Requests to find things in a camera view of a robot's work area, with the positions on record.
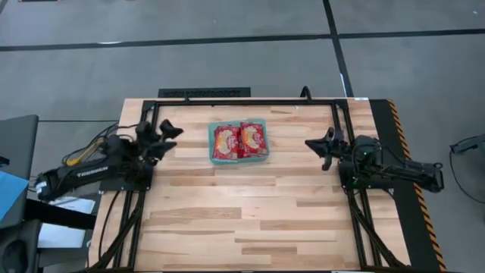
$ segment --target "red food package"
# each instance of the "red food package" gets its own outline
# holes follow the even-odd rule
[[[219,126],[214,131],[215,159],[237,159],[239,154],[240,128],[235,126]]]
[[[241,122],[241,151],[242,158],[268,155],[264,130],[261,124]]]

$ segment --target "teal plastic tray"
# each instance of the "teal plastic tray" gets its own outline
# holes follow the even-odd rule
[[[215,165],[226,165],[226,164],[238,164],[238,163],[248,163],[248,162],[262,162],[268,158],[268,155],[256,158],[238,158],[237,160],[230,159],[218,159],[213,158],[214,152],[214,131],[218,126],[230,125],[230,126],[240,126],[241,122],[250,122],[254,124],[263,125],[264,141],[266,142],[266,149],[268,149],[268,155],[270,154],[270,143],[268,141],[268,133],[266,132],[266,121],[262,118],[249,118],[241,121],[222,121],[222,122],[211,122],[208,126],[209,134],[209,158],[211,162]]]

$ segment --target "black metal frame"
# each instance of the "black metal frame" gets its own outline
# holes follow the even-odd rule
[[[158,113],[159,108],[163,106],[188,106],[188,105],[207,105],[207,106],[215,106],[215,105],[329,105],[331,107],[332,116],[333,116],[333,124],[337,130],[341,130],[342,126],[340,124],[340,117],[339,117],[339,109],[343,112],[344,121],[346,124],[346,131],[348,134],[349,142],[353,142],[355,139],[355,135],[353,132],[352,121],[350,118],[349,113],[349,106],[346,99],[313,99],[311,97],[310,90],[308,87],[304,87],[301,94],[301,98],[306,99],[214,99],[214,100],[197,100],[197,99],[181,99],[178,101],[144,101],[142,107],[142,116],[140,117],[140,121],[146,120],[148,110],[152,110],[152,124],[158,123]],[[138,248],[138,240],[139,240],[139,229],[141,226],[141,213],[143,210],[143,205],[145,201],[145,191],[139,193],[139,199],[136,204],[135,210],[139,211],[140,215],[135,220],[134,228],[133,228],[133,237],[131,240],[130,245],[130,254],[128,260],[128,268],[134,268],[135,260],[136,260],[136,251]],[[361,195],[361,204],[363,208],[363,212],[358,208],[357,201],[355,199],[354,194],[347,194],[348,201],[349,201],[349,208],[350,214],[352,219],[352,228],[354,230],[355,235],[355,245],[357,248],[358,253],[358,260],[361,270],[366,269],[383,269],[393,271],[394,268],[383,268],[382,263],[380,261],[380,254],[382,253],[384,256],[389,252],[389,250],[385,247],[382,243],[382,240],[378,237],[378,235],[374,231],[371,209],[369,206],[368,196],[365,189],[360,190]],[[123,214],[121,216],[121,223],[120,228],[126,229],[128,224],[128,215],[130,213],[130,205],[133,198],[133,192],[127,192],[124,202]],[[362,239],[360,225],[362,224],[365,227],[365,230],[368,232],[369,237],[371,239],[371,250],[372,256],[374,258],[374,265],[369,266],[367,264],[366,256],[365,256],[365,249],[364,243]],[[122,253],[122,246],[119,247],[115,254],[114,259],[114,268],[120,267],[120,258]]]

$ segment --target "wooden tabletop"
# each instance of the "wooden tabletop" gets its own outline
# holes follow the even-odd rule
[[[120,125],[139,122],[142,102],[125,100]],[[349,111],[356,136],[377,137],[368,101],[350,99]],[[333,126],[330,106],[166,106],[159,114],[158,122],[168,118],[185,133],[155,168],[142,216],[137,271],[359,269],[336,164],[323,172],[323,159],[304,144]],[[208,123],[245,118],[266,120],[268,160],[214,166],[208,158]],[[119,133],[134,135],[131,129]],[[368,195],[377,233],[408,264],[393,199],[382,190],[368,190]],[[101,200],[91,264],[98,260],[113,196],[106,193]],[[117,235],[123,203],[120,193],[108,219],[103,252]],[[127,263],[130,235],[125,241],[122,265]]]

